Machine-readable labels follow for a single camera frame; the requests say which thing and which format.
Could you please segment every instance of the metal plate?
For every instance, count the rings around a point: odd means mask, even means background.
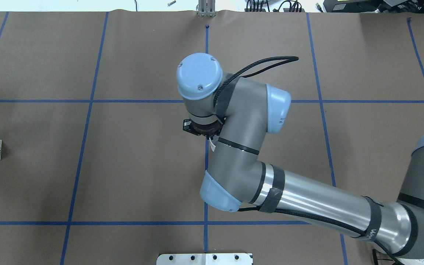
[[[156,265],[253,265],[251,253],[162,254]]]

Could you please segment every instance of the blue tape grid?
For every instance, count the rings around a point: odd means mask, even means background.
[[[5,17],[3,19],[1,28],[0,28],[0,38],[3,32],[3,29],[6,25],[7,18],[9,16],[9,12],[6,12]],[[79,174],[81,172],[81,164],[82,164],[82,158],[84,154],[84,147],[86,144],[86,137],[88,133],[89,128],[89,119],[91,117],[91,110],[93,103],[183,103],[182,100],[155,100],[155,99],[145,99],[145,100],[137,100],[137,99],[94,99],[94,92],[96,89],[96,81],[99,73],[99,64],[101,61],[101,55],[102,55],[102,48],[104,44],[104,38],[106,35],[106,28],[107,28],[107,21],[108,21],[109,13],[106,12],[106,17],[104,21],[104,28],[103,33],[101,37],[101,44],[99,47],[99,54],[98,54],[98,60],[96,63],[96,70],[95,75],[93,79],[93,85],[91,90],[91,97],[90,99],[74,99],[74,100],[63,100],[63,99],[0,99],[0,103],[89,103],[88,107],[88,113],[86,116],[86,123],[84,128],[84,135],[83,140],[81,143],[81,150],[79,155],[79,161],[78,161],[78,168],[76,172],[75,182],[74,182],[74,188],[72,193],[72,200],[70,204],[70,210],[68,215],[68,221],[63,222],[39,222],[39,221],[0,221],[0,225],[66,225],[66,235],[64,238],[64,245],[62,250],[62,256],[60,260],[60,265],[64,264],[64,257],[66,255],[66,248],[68,244],[68,238],[70,233],[70,228],[72,225],[74,226],[83,226],[83,225],[142,225],[142,226],[148,226],[148,225],[203,225],[204,226],[204,252],[206,253],[208,251],[208,225],[308,225],[308,223],[303,221],[209,221],[208,220],[208,206],[207,204],[204,204],[204,220],[203,221],[166,221],[166,222],[73,222],[73,210],[74,210],[74,203],[76,199],[76,191],[78,187],[78,181],[79,181]],[[312,60],[313,60],[313,67],[315,72],[315,80],[316,80],[316,86],[318,91],[318,100],[292,100],[293,103],[318,103],[320,105],[320,112],[322,116],[322,122],[323,122],[323,130],[325,133],[325,144],[327,149],[327,155],[328,155],[328,163],[331,169],[331,178],[332,178],[332,184],[336,187],[336,181],[335,181],[335,172],[333,169],[333,161],[331,157],[331,148],[328,138],[328,129],[326,127],[326,119],[325,119],[325,111],[324,111],[324,103],[399,103],[399,104],[424,104],[424,100],[328,100],[322,98],[322,93],[320,89],[320,81],[318,77],[318,68],[317,68],[317,61],[315,56],[315,48],[313,44],[313,37],[312,37],[312,31],[311,31],[311,22],[310,17],[308,13],[307,16],[307,25],[308,25],[308,36],[310,39],[311,44],[311,52],[312,52]],[[412,32],[411,27],[411,18],[407,19],[407,26],[409,29],[410,37],[412,40],[412,44],[414,47],[414,52],[417,57],[420,70],[422,72],[423,78],[424,78],[424,67],[421,62],[417,44],[414,40],[414,35]],[[209,53],[209,25],[205,26],[205,52]],[[208,168],[208,159],[209,159],[209,143],[208,141],[205,141],[205,169]],[[345,265],[348,265],[348,258],[346,254],[346,246],[345,246],[345,238],[342,234],[340,234],[340,242],[343,252],[343,261]]]
[[[323,131],[325,133],[326,153],[328,155],[328,164],[330,165],[331,181],[332,181],[333,186],[336,187],[335,170],[333,169],[333,159],[331,157],[330,140],[328,139],[328,129],[326,128],[325,109],[323,107],[323,98],[322,98],[322,92],[321,92],[321,89],[320,89],[320,79],[318,78],[317,60],[315,58],[315,47],[313,46],[312,27],[311,27],[311,24],[310,24],[310,16],[308,15],[308,13],[306,13],[306,15],[307,15],[307,26],[308,26],[308,38],[310,39],[310,48],[312,50],[313,70],[315,72],[315,81],[317,83],[318,101],[319,101],[319,104],[320,104],[320,113],[321,113],[321,116],[322,116]],[[348,257],[347,257],[347,254],[346,254],[346,244],[345,244],[345,238],[344,238],[343,234],[340,234],[340,243],[341,243],[341,250],[343,252],[344,265],[348,265]]]
[[[415,55],[417,56],[418,64],[420,65],[420,70],[421,70],[421,73],[422,73],[423,79],[424,79],[424,67],[423,67],[423,64],[421,62],[420,55],[418,54],[417,44],[415,43],[415,38],[413,36],[412,18],[411,17],[407,18],[407,26],[409,27],[410,38],[412,39],[413,50],[415,52]]]
[[[205,25],[205,53],[209,54],[209,24]],[[205,139],[204,168],[209,168],[209,141]],[[209,251],[209,206],[204,202],[204,253]]]

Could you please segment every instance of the metal bracket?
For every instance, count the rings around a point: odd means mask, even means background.
[[[215,17],[215,0],[199,0],[197,15],[199,17]]]
[[[156,265],[252,265],[251,253],[162,254]]]

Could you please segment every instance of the table surface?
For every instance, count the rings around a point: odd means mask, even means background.
[[[252,77],[293,96],[259,159],[397,198],[424,135],[424,15],[0,12],[0,264],[154,264],[204,251],[372,264],[371,245],[334,231],[204,205],[213,153],[182,131],[175,80],[194,52],[229,72],[298,56]]]

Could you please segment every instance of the wire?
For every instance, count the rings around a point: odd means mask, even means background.
[[[321,5],[319,3],[316,3],[315,4],[315,7],[317,8],[318,11],[320,11],[320,12],[323,13],[323,9],[322,9],[322,7],[321,7]]]
[[[279,5],[279,7],[277,9],[273,9],[273,12],[279,12],[279,10],[281,10],[282,5],[284,5],[284,3],[288,2],[289,3],[289,9],[292,8],[292,2],[290,0],[286,0],[284,2],[281,3],[281,5]]]
[[[241,208],[238,211],[239,212],[255,211],[255,210],[257,211],[257,210],[259,210],[259,208],[260,208],[259,206],[258,207],[251,207],[251,208]],[[302,217],[302,218],[321,221],[321,222],[329,223],[331,225],[336,225],[336,226],[339,226],[339,227],[344,228],[346,230],[355,232],[355,233],[359,234],[360,236],[365,235],[365,232],[363,230],[357,228],[357,227],[354,227],[352,225],[348,225],[347,223],[343,223],[343,222],[338,221],[338,220],[327,218],[325,216],[316,215],[314,213],[307,213],[307,212],[303,212],[303,211],[287,210],[287,209],[276,209],[275,213],[284,213],[286,215],[294,215],[294,216],[299,216],[299,217]],[[377,244],[393,260],[393,262],[395,262],[396,265],[404,265],[392,253],[390,253],[390,251],[382,243],[380,243],[378,240],[374,240],[374,243]]]
[[[269,70],[273,67],[279,66],[279,65],[283,65],[283,64],[287,64],[290,62],[294,62],[297,61],[299,59],[299,57],[296,56],[277,56],[277,57],[269,57],[269,58],[264,58],[261,60],[258,60],[250,65],[247,65],[246,67],[244,67],[243,69],[241,69],[240,71],[236,72],[235,74],[233,74],[231,77],[229,77],[229,79],[225,80],[225,82],[222,83],[222,86],[219,87],[219,89],[217,89],[217,92],[215,93],[215,96],[213,98],[213,105],[215,107],[215,104],[217,103],[217,99],[219,98],[220,93],[225,89],[225,87],[230,84],[230,82],[232,82],[235,78],[239,77],[241,74],[243,74],[244,72],[250,70],[251,68],[260,65],[262,63],[265,62],[271,62],[271,61],[279,61],[279,60],[285,60],[284,62],[280,62],[280,63],[276,63],[274,65],[268,66],[264,69],[259,70],[258,72],[246,75],[245,77],[252,77],[253,75],[262,73],[266,70]]]
[[[247,77],[254,77],[256,74],[261,74],[262,72],[267,71],[267,70],[269,70],[269,69],[271,69],[271,68],[278,67],[278,66],[280,66],[280,65],[284,65],[284,64],[287,64],[287,63],[290,63],[290,62],[294,62],[294,61],[296,61],[296,60],[285,60],[285,61],[283,61],[283,62],[279,62],[279,63],[276,63],[276,64],[274,64],[274,65],[270,65],[270,66],[265,67],[265,68],[263,68],[263,69],[261,69],[261,70],[259,70],[259,71],[257,71],[257,72],[254,72],[254,73],[252,73],[252,74],[247,74],[247,75],[244,75],[244,76],[242,76],[242,77],[244,77],[244,78],[247,78]]]

